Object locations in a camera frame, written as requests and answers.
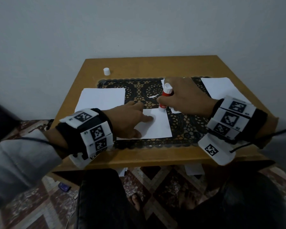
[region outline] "jacket sleeve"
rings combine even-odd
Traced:
[[[37,129],[26,137],[47,140]],[[59,164],[61,158],[50,145],[28,140],[0,142],[0,208]]]
[[[286,121],[279,119],[276,132],[286,129]],[[275,161],[286,172],[286,133],[274,136],[260,153]]]

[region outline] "wooden table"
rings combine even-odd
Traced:
[[[103,69],[109,67],[111,75],[105,76]],[[173,56],[86,59],[73,82],[52,127],[58,120],[74,113],[80,94],[84,88],[96,88],[101,79],[125,79],[169,76],[210,76],[228,77],[238,90],[257,108],[270,113],[258,98],[236,77],[218,56]],[[257,152],[255,146],[243,148],[236,152],[235,160],[254,161],[266,158]],[[102,152],[86,169],[138,167],[152,165],[179,165],[187,163],[215,162],[198,146],[124,149]],[[65,158],[63,163],[53,171],[77,170],[76,166]]]

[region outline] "black cable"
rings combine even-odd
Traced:
[[[269,134],[269,135],[266,135],[266,136],[262,136],[262,137],[260,137],[260,138],[258,138],[258,139],[255,139],[255,140],[251,141],[251,142],[248,143],[248,144],[239,146],[239,147],[237,147],[237,148],[231,150],[230,153],[233,153],[233,152],[235,152],[236,150],[238,150],[238,149],[240,149],[240,148],[243,148],[243,147],[246,147],[246,146],[249,146],[249,145],[252,145],[252,144],[261,142],[261,141],[268,140],[268,139],[272,138],[273,136],[280,135],[280,134],[283,134],[283,133],[286,133],[286,129],[281,130],[281,131],[278,131],[278,132],[274,132],[274,133]]]
[[[56,149],[56,150],[61,150],[61,151],[63,151],[63,152],[65,152],[65,153],[67,153],[67,154],[69,154],[69,150],[67,150],[66,148],[63,148],[63,147],[61,147],[61,146],[59,146],[59,145],[55,145],[55,144],[53,144],[53,143],[51,143],[51,142],[48,142],[48,141],[46,141],[46,140],[42,140],[42,139],[38,139],[38,138],[32,138],[32,137],[21,137],[21,138],[17,138],[17,139],[15,139],[15,140],[30,140],[30,141],[37,141],[37,142],[41,142],[41,143],[44,143],[44,144],[48,144],[48,145],[50,145],[50,146],[52,146],[54,149]]]

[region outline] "white wall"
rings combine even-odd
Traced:
[[[286,117],[286,0],[0,0],[0,104],[54,118],[85,58],[217,54]]]

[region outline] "glue stick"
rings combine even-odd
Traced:
[[[171,96],[173,93],[173,88],[169,83],[164,84],[162,96]],[[159,104],[159,109],[165,111],[167,106]]]

